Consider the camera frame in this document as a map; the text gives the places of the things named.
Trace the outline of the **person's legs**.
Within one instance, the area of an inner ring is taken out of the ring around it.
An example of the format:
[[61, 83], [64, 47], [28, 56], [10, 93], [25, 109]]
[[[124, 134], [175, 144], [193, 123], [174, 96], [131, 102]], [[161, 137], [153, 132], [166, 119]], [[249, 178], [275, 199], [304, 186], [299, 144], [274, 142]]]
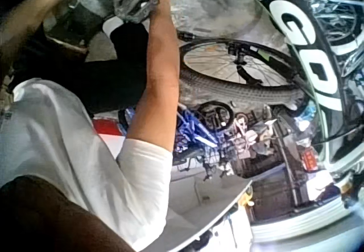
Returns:
[[71, 60], [40, 27], [23, 46], [9, 85], [41, 78], [74, 93], [90, 114], [135, 106], [146, 87], [148, 32], [141, 23], [126, 23], [111, 32], [117, 59], [80, 62]]

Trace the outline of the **black spoked bicycle wheel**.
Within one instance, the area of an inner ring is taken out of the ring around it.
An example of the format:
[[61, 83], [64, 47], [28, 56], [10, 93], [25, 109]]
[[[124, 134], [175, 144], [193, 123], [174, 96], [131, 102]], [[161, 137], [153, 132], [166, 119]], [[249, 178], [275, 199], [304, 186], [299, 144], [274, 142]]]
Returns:
[[245, 40], [210, 38], [180, 47], [181, 80], [214, 100], [297, 111], [309, 101], [288, 54]]

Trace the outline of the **blue bicycle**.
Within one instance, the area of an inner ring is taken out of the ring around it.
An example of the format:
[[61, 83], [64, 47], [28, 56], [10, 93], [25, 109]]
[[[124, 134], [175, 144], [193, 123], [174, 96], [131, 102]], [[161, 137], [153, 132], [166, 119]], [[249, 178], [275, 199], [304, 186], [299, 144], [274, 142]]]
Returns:
[[172, 164], [178, 166], [191, 158], [203, 157], [208, 147], [217, 148], [218, 144], [217, 136], [192, 111], [179, 104]]

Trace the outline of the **red and white box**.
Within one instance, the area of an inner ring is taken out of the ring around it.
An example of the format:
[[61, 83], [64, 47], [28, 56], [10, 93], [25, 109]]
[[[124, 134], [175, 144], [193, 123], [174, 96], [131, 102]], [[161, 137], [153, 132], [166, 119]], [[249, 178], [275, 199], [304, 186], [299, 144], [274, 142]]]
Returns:
[[118, 124], [112, 119], [92, 119], [97, 134], [106, 143], [112, 156], [116, 158], [121, 151], [125, 136], [118, 128]]

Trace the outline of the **heap of workshop clutter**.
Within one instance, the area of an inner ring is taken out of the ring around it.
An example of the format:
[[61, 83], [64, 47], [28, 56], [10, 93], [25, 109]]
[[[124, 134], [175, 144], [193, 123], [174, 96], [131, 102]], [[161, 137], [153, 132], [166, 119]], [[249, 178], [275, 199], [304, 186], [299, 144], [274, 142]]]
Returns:
[[196, 158], [209, 174], [218, 168], [222, 176], [258, 179], [283, 166], [300, 181], [305, 174], [323, 170], [319, 148], [313, 144], [319, 124], [313, 101], [297, 112], [265, 106], [260, 116], [209, 101], [197, 108], [197, 118], [217, 140], [216, 147], [205, 146]]

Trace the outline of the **row of parked bicycles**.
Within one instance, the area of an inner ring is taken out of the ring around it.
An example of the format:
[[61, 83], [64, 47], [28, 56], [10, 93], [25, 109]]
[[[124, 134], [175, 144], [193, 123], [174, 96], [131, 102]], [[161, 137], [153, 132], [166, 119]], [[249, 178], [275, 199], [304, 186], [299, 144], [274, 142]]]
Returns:
[[307, 0], [342, 77], [364, 66], [364, 0]]

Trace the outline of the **white board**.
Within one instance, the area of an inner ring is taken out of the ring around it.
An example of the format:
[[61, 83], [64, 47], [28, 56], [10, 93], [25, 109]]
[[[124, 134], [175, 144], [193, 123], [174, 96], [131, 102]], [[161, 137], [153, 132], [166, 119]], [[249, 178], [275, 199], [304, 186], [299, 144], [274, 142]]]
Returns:
[[172, 181], [166, 226], [149, 246], [152, 252], [178, 252], [210, 229], [251, 186], [231, 175], [204, 181], [195, 175]]

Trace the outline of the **stack of white rims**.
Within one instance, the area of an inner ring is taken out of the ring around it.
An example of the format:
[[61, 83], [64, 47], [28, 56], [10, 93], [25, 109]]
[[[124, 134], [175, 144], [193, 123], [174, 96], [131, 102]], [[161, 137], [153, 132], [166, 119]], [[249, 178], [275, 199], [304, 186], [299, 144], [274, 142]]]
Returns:
[[271, 242], [301, 236], [329, 226], [353, 212], [340, 198], [307, 213], [269, 224], [251, 225], [255, 242]]

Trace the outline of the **black white-lettered bicycle frame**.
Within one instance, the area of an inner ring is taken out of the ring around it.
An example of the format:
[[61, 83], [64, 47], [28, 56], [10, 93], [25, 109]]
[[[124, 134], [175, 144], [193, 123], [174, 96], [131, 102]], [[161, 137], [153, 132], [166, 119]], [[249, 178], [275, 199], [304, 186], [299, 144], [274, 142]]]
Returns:
[[300, 85], [318, 106], [314, 145], [335, 166], [364, 153], [364, 66], [342, 77], [335, 55], [307, 0], [257, 0], [286, 37]]

